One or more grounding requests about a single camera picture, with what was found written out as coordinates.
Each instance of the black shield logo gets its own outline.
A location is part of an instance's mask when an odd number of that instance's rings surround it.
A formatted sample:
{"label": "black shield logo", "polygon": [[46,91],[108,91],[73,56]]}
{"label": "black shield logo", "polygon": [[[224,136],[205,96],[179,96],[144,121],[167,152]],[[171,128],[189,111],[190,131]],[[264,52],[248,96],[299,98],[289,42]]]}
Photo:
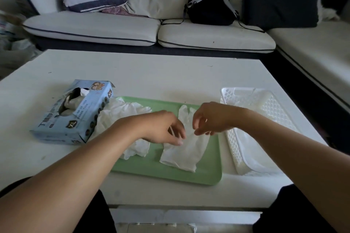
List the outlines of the black shield logo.
{"label": "black shield logo", "polygon": [[76,127],[77,123],[78,123],[77,120],[71,120],[71,121],[69,121],[69,123],[67,124],[66,128],[72,129],[72,128]]}

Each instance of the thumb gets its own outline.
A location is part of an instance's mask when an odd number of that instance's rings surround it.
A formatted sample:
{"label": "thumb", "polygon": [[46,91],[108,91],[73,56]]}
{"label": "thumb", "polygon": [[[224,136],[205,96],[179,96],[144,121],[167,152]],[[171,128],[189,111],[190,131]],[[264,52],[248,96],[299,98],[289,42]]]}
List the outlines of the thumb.
{"label": "thumb", "polygon": [[208,124],[208,122],[206,122],[204,125],[202,125],[201,127],[195,130],[195,135],[202,135],[210,131],[211,131],[211,127]]}
{"label": "thumb", "polygon": [[166,137],[166,142],[165,143],[169,143],[172,144],[174,146],[181,146],[183,145],[183,141],[181,138],[177,138],[169,133],[167,133],[167,137]]}

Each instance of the forearm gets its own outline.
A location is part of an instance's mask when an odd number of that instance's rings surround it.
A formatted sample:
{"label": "forearm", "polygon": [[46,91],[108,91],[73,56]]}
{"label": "forearm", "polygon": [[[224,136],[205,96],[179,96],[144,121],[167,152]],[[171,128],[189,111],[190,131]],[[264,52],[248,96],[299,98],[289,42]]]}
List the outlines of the forearm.
{"label": "forearm", "polygon": [[132,128],[116,131],[107,130],[0,198],[0,232],[72,232],[116,160],[134,142]]}
{"label": "forearm", "polygon": [[244,110],[236,127],[251,135],[338,232],[350,231],[350,157]]}

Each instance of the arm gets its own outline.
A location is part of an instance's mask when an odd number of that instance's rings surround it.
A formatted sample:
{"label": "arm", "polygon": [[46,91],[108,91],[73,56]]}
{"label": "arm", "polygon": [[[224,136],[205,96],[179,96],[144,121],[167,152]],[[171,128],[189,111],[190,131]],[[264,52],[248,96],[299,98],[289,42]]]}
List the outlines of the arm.
{"label": "arm", "polygon": [[72,232],[125,149],[145,138],[181,144],[182,123],[171,112],[130,116],[0,198],[0,232]]}
{"label": "arm", "polygon": [[253,137],[337,232],[350,231],[350,156],[248,109],[204,103],[195,134],[240,128]]}

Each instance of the person's left hand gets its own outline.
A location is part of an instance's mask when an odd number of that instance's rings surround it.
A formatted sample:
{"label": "person's left hand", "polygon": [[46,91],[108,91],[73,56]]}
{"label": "person's left hand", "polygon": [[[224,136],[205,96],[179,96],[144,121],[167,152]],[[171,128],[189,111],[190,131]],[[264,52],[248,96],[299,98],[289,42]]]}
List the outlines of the person's left hand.
{"label": "person's left hand", "polygon": [[182,122],[175,114],[168,111],[124,117],[117,120],[112,127],[126,124],[135,127],[137,139],[142,138],[152,143],[169,143],[180,146],[183,144],[182,139],[186,138]]}

